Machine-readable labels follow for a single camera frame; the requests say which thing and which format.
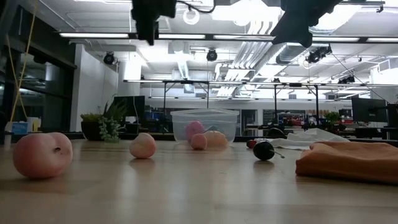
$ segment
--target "potted plant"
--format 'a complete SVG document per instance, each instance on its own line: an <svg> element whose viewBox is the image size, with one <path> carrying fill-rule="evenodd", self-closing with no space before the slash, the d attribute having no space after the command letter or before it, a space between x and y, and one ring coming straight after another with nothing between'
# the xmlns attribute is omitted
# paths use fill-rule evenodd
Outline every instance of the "potted plant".
<svg viewBox="0 0 398 224"><path fill-rule="evenodd" d="M100 141L100 124L99 121L102 114L82 114L80 117L83 119L81 122L81 131L84 137L89 141Z"/></svg>
<svg viewBox="0 0 398 224"><path fill-rule="evenodd" d="M81 131L89 141L118 142L118 129L126 118L127 106L125 101L112 103L108 108L105 104L103 114L82 114Z"/></svg>
<svg viewBox="0 0 398 224"><path fill-rule="evenodd" d="M116 104L112 103L108 108L105 105L104 114L99 119L99 134L101 139L106 142L119 142L119 127L126 119L127 105L126 101L120 101Z"/></svg>
<svg viewBox="0 0 398 224"><path fill-rule="evenodd" d="M335 128L335 124L341 120L340 114L337 112L329 112L325 115L326 123L324 124L325 131L329 131L333 134L336 134L338 128Z"/></svg>

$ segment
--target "yellow rope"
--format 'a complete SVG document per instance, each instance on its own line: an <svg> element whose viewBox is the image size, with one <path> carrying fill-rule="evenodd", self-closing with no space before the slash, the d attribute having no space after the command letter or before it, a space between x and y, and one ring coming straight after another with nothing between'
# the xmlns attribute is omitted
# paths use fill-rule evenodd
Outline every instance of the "yellow rope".
<svg viewBox="0 0 398 224"><path fill-rule="evenodd" d="M18 79L17 79L17 75L15 73L15 66L14 66L14 61L12 60L12 54L11 54L11 45L10 45L10 38L7 35L7 44L8 44L8 54L10 56L10 61L11 61L11 68L12 68L12 74L14 75L14 81L15 81L15 86L18 88ZM22 97L19 96L19 100L21 101L21 106L22 109L24 110L24 114L25 114L25 118L27 120L27 115L26 115L26 111L25 111L25 106L24 106L24 102L22 101Z"/></svg>
<svg viewBox="0 0 398 224"><path fill-rule="evenodd" d="M17 106L17 99L18 99L18 97L20 97L20 95L21 95L19 89L21 88L22 79L24 78L24 74L25 74L26 61L27 61L27 56L28 56L28 53L29 53L30 40L32 39L33 26L34 26L34 24L35 24L35 18L36 18L36 12L37 12L37 5L38 5L38 3L39 3L39 0L36 0L34 12L33 12L33 17L32 17L32 24L30 25L29 38L28 38L27 46L26 46L26 53L25 53L25 57L24 57L24 66L23 66L23 68L22 68L21 78L19 79L19 84L18 84L18 87L17 87L17 97L16 97L16 100L15 100L15 102L14 102L14 106L12 107L12 113L11 113L10 122L12 122L12 120L14 119L15 110L16 110L16 106Z"/></svg>

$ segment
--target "blue box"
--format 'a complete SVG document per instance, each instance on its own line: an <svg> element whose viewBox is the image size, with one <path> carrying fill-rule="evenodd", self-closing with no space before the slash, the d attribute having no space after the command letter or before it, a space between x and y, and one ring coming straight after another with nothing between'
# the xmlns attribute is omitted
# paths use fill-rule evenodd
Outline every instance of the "blue box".
<svg viewBox="0 0 398 224"><path fill-rule="evenodd" d="M14 134L27 134L27 122L12 122L12 132Z"/></svg>

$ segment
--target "stem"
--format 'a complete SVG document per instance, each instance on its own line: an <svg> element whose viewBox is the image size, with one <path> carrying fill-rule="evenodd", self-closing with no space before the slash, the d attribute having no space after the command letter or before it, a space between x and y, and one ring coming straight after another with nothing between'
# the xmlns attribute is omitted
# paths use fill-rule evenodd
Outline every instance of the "stem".
<svg viewBox="0 0 398 224"><path fill-rule="evenodd" d="M285 159L285 156L284 155L282 155L281 153L279 153L279 152L275 152L274 150L270 150L271 152L274 152L274 153L276 153L276 154L278 154L278 155L280 155L280 157L282 158L282 159Z"/></svg>

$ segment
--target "plant pot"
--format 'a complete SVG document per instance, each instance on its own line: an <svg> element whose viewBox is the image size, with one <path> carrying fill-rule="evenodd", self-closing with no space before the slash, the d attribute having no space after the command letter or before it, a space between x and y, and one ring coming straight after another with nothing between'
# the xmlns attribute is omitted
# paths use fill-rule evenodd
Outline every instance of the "plant pot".
<svg viewBox="0 0 398 224"><path fill-rule="evenodd" d="M81 131L89 141L103 141L100 135L100 124L98 122L81 122Z"/></svg>

